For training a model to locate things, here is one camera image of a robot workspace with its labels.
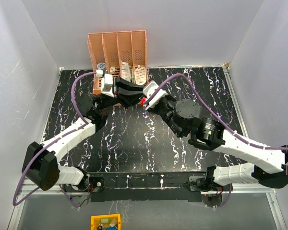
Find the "red handled keyring holder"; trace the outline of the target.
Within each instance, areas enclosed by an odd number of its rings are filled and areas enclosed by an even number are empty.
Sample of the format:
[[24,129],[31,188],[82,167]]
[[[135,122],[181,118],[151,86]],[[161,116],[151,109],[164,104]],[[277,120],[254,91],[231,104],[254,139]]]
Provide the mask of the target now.
[[147,98],[143,97],[140,101],[140,105],[144,105],[145,101],[147,100]]

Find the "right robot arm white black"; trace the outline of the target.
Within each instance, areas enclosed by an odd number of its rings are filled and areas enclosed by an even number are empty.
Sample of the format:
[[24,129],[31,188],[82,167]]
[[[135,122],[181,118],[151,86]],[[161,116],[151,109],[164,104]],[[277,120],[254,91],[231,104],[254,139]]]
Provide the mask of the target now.
[[147,111],[159,115],[179,138],[198,149],[222,152],[245,161],[244,164],[206,169],[203,178],[189,181],[197,191],[216,190],[229,184],[259,183],[280,189],[288,184],[288,153],[268,147],[256,148],[244,143],[239,134],[231,134],[224,126],[204,116],[204,110],[191,99],[176,100],[167,93],[148,94]]

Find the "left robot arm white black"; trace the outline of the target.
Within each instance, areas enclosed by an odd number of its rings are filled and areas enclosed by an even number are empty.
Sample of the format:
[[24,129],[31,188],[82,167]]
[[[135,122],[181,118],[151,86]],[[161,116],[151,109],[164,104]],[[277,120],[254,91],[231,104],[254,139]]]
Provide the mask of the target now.
[[44,191],[61,184],[70,184],[79,191],[85,191],[90,184],[86,172],[74,166],[61,166],[59,162],[79,143],[105,126],[108,107],[120,104],[128,108],[138,104],[143,97],[143,89],[143,85],[120,77],[103,77],[100,94],[83,93],[73,100],[81,117],[53,138],[41,144],[32,142],[28,146],[22,174]]

